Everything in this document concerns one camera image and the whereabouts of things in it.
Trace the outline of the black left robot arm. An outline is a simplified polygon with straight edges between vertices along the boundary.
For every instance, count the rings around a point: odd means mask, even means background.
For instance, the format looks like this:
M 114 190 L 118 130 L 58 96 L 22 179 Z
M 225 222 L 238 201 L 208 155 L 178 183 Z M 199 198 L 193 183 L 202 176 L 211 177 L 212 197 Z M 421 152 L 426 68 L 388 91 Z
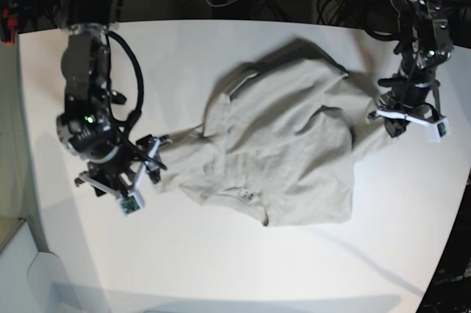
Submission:
M 398 14 L 398 34 L 371 32 L 370 36 L 396 40 L 394 52 L 402 60 L 396 74 L 378 80 L 387 92 L 378 98 L 376 109 L 367 118 L 382 119 L 392 138 L 402 135 L 409 124 L 417 124 L 429 141 L 440 142 L 450 134 L 450 123 L 441 112 L 436 70 L 453 50 L 443 0 L 389 1 Z

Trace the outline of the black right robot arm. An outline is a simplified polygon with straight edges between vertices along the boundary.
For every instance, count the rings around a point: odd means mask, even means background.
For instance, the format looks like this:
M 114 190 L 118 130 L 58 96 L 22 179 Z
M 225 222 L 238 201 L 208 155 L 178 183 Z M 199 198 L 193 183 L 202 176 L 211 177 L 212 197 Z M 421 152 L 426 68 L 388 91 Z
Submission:
M 127 42 L 110 28 L 115 1 L 63 0 L 60 26 L 68 32 L 68 44 L 61 60 L 64 111 L 56 119 L 56 128 L 60 143 L 87 162 L 75 183 L 91 185 L 97 196 L 111 194 L 130 202 L 137 199 L 145 175 L 159 182 L 166 166 L 158 148 L 165 139 L 130 140 L 144 104 L 144 76 Z M 127 99 L 112 88 L 111 41 L 130 59 L 137 82 L 135 107 L 124 120 L 112 111 L 113 105 L 124 105 Z

